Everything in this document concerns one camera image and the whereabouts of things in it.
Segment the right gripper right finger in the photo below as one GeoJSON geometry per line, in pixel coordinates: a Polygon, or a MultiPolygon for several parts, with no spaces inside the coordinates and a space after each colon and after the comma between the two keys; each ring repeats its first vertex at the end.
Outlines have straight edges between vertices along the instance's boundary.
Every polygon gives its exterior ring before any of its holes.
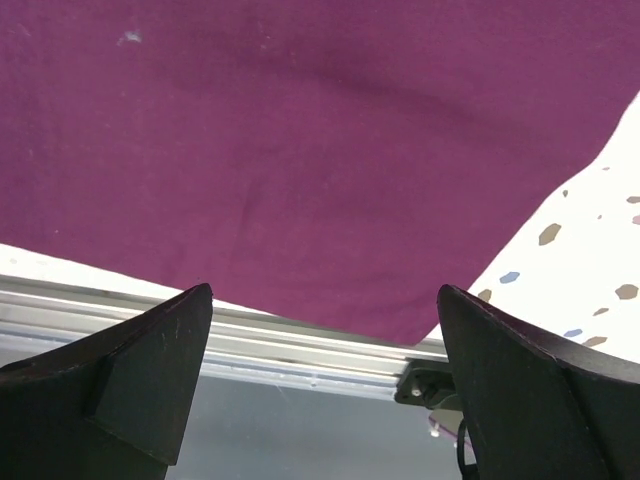
{"type": "Polygon", "coordinates": [[[638,478],[638,364],[455,286],[437,307],[479,478],[638,478]]]}

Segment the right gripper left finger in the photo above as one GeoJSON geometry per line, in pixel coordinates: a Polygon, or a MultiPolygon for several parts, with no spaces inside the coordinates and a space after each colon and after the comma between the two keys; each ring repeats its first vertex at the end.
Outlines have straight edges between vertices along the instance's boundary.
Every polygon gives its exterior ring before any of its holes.
{"type": "Polygon", "coordinates": [[[163,479],[176,464],[212,320],[200,284],[1,369],[4,479],[163,479]]]}

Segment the purple cloth wrap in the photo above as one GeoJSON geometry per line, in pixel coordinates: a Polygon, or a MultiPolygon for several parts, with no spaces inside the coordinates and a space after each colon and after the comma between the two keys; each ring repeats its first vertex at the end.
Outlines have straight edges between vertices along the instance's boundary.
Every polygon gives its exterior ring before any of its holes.
{"type": "Polygon", "coordinates": [[[414,343],[638,89],[635,1],[5,1],[1,240],[414,343]]]}

